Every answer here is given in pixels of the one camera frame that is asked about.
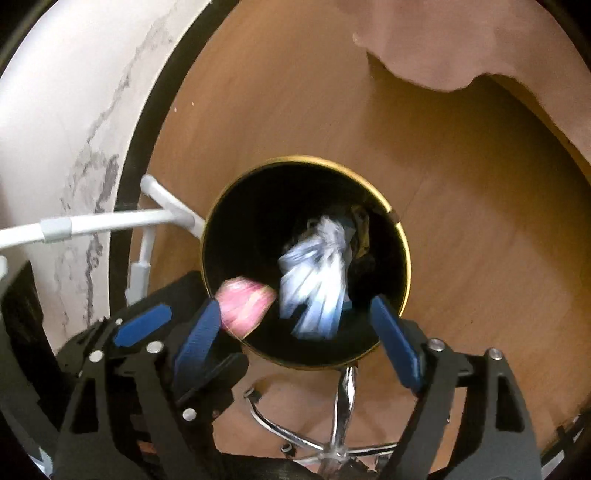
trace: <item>blue gripper pad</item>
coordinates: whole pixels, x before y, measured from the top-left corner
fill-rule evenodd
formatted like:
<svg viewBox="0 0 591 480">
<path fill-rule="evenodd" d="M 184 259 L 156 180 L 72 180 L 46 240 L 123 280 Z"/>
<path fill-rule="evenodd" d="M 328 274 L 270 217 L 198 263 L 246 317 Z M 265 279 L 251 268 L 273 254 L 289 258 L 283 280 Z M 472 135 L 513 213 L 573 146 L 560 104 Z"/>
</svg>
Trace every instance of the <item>blue gripper pad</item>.
<svg viewBox="0 0 591 480">
<path fill-rule="evenodd" d="M 128 347 L 133 346 L 146 338 L 150 333 L 158 330 L 162 325 L 166 325 L 173 317 L 173 311 L 168 305 L 161 303 L 138 317 L 122 325 L 113 343 L 115 346 Z"/>
<path fill-rule="evenodd" d="M 371 301 L 369 317 L 400 383 L 414 393 L 419 392 L 423 386 L 420 352 L 415 351 L 404 335 L 400 317 L 381 296 Z"/>
<path fill-rule="evenodd" d="M 186 390 L 187 386 L 196 388 L 203 380 L 203 364 L 222 325 L 222 314 L 216 300 L 209 300 L 197 315 L 197 323 L 174 361 L 173 382 L 180 390 Z"/>
</svg>

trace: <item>pink object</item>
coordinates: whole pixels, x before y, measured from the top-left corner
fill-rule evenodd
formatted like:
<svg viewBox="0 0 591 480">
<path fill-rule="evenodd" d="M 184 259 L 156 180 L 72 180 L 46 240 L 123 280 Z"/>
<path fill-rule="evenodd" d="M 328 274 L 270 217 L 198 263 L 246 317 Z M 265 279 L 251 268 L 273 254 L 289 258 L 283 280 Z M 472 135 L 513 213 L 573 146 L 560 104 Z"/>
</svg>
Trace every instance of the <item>pink object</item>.
<svg viewBox="0 0 591 480">
<path fill-rule="evenodd" d="M 242 340 L 259 326 L 276 295 L 267 285 L 236 277 L 222 283 L 215 297 L 222 312 L 222 326 Z"/>
</svg>

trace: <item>chrome chair leg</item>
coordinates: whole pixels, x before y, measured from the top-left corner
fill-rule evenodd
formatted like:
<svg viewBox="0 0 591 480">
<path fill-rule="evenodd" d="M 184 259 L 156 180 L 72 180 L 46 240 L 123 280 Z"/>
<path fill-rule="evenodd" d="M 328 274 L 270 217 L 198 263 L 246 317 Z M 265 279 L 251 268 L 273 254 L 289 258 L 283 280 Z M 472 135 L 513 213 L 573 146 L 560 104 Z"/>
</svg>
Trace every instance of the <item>chrome chair leg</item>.
<svg viewBox="0 0 591 480">
<path fill-rule="evenodd" d="M 324 478 L 330 477 L 349 458 L 366 456 L 384 457 L 390 455 L 396 448 L 396 443 L 385 443 L 383 445 L 370 445 L 366 447 L 348 448 L 345 445 L 347 428 L 355 405 L 355 382 L 357 378 L 357 366 L 350 365 L 341 370 L 339 385 L 335 395 L 333 409 L 333 423 L 330 432 L 330 440 L 327 443 L 317 442 L 311 438 L 300 435 L 290 429 L 286 429 L 277 423 L 266 418 L 257 408 L 256 404 L 261 394 L 254 388 L 244 393 L 248 400 L 251 414 L 254 419 L 269 432 L 291 443 L 293 446 L 311 448 L 317 453 L 299 459 L 293 459 L 300 465 L 314 465 L 319 463 L 319 475 Z"/>
</svg>

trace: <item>white pipe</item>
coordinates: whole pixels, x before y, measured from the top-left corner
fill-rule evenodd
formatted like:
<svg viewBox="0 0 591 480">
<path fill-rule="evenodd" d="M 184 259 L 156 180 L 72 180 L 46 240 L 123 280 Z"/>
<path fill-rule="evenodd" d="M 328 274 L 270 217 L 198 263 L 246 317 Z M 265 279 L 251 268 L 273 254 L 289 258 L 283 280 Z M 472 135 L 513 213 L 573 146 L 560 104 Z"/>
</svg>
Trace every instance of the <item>white pipe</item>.
<svg viewBox="0 0 591 480">
<path fill-rule="evenodd" d="M 0 280 L 8 274 L 8 260 L 0 255 Z"/>
<path fill-rule="evenodd" d="M 161 209 L 79 215 L 70 217 L 70 220 L 72 220 L 72 236 L 127 230 L 161 223 L 177 223 L 177 217 L 173 212 Z"/>
<path fill-rule="evenodd" d="M 39 223 L 30 223 L 29 225 L 15 226 L 0 230 L 0 250 L 8 247 L 17 247 L 18 245 L 33 244 L 43 242 L 45 237 Z"/>
<path fill-rule="evenodd" d="M 146 226 L 142 232 L 142 245 L 139 249 L 139 263 L 150 264 L 152 249 L 154 248 L 154 239 L 156 238 L 156 227 Z"/>
<path fill-rule="evenodd" d="M 193 236 L 201 238 L 201 235 L 203 234 L 203 227 L 205 226 L 205 220 L 203 220 L 201 216 L 192 211 L 172 193 L 160 185 L 152 175 L 144 175 L 139 185 L 143 194 L 150 197 L 162 208 L 170 209 L 172 211 L 178 209 L 188 213 L 193 219 L 193 224 L 183 226 L 189 230 Z"/>
</svg>

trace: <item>chair caster wheel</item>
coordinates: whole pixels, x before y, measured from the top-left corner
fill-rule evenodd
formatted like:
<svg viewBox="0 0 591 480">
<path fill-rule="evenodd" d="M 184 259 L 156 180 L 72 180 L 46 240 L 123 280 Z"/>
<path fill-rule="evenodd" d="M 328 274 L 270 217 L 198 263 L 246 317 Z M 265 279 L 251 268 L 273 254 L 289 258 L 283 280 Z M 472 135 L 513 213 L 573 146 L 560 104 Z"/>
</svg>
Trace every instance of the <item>chair caster wheel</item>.
<svg viewBox="0 0 591 480">
<path fill-rule="evenodd" d="M 385 455 L 378 455 L 375 459 L 375 471 L 381 472 L 383 468 L 386 466 L 386 463 L 390 460 L 391 453 L 387 453 Z"/>
<path fill-rule="evenodd" d="M 283 455 L 285 455 L 285 458 L 287 458 L 288 460 L 293 460 L 296 456 L 296 452 L 297 449 L 293 445 L 293 443 L 284 443 L 283 445 L 281 445 L 281 453 L 283 453 Z"/>
<path fill-rule="evenodd" d="M 262 393 L 259 392 L 258 390 L 255 389 L 255 387 L 251 387 L 248 390 L 246 390 L 242 396 L 245 399 L 250 400 L 253 403 L 258 403 L 258 401 L 261 399 L 262 397 Z"/>
</svg>

